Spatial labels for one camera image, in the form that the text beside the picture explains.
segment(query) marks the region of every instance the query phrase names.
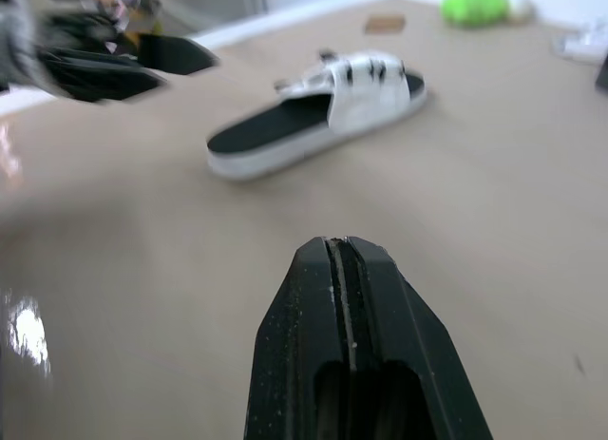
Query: brown tape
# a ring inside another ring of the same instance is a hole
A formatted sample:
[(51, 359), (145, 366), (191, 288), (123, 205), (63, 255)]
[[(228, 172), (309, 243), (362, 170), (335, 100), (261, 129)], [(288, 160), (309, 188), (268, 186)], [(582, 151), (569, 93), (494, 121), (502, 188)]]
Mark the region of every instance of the brown tape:
[(365, 25), (367, 34), (400, 33), (406, 26), (406, 17), (403, 14), (378, 14), (368, 19)]

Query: green object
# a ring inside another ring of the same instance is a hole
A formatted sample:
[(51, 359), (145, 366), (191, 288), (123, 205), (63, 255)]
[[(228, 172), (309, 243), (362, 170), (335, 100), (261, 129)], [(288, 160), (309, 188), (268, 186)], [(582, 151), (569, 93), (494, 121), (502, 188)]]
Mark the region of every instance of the green object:
[(509, 0), (444, 0), (441, 12), (450, 24), (485, 27), (508, 16)]

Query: beige table surface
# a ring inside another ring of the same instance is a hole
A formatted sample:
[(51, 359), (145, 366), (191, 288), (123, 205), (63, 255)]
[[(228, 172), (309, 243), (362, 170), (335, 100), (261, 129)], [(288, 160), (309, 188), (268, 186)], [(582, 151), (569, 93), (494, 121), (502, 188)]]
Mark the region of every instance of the beige table surface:
[[(403, 34), (362, 34), (392, 11)], [(5, 354), (6, 438), (241, 438), (257, 326), (319, 235), (389, 250), (495, 438), (608, 438), (608, 99), (546, 29), (458, 31), (436, 12), (376, 2), (225, 48), (132, 105), (17, 116), (0, 278), (13, 304), (37, 300), (52, 378)], [(433, 99), (268, 179), (214, 179), (205, 138), (319, 48), (399, 54)]]

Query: shoe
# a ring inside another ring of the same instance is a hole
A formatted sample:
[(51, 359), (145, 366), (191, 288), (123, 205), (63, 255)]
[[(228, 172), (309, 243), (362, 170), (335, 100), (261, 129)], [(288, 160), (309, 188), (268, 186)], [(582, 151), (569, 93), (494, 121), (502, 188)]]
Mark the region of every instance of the shoe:
[(608, 21), (599, 20), (579, 33), (562, 36), (554, 48), (560, 57), (601, 65), (608, 55)]
[(427, 98), (422, 76), (390, 54), (325, 51), (299, 81), (275, 85), (279, 103), (207, 143), (211, 171), (245, 181), (399, 121)]

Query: white slide sandal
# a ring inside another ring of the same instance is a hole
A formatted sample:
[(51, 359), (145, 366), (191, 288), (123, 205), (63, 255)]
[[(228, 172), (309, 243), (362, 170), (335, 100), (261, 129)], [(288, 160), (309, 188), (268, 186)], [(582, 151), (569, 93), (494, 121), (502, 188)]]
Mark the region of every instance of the white slide sandal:
[(321, 53), (302, 79), (275, 86), (277, 106), (227, 127), (207, 143), (216, 175), (252, 180), (397, 122), (427, 98), (425, 81), (388, 53)]

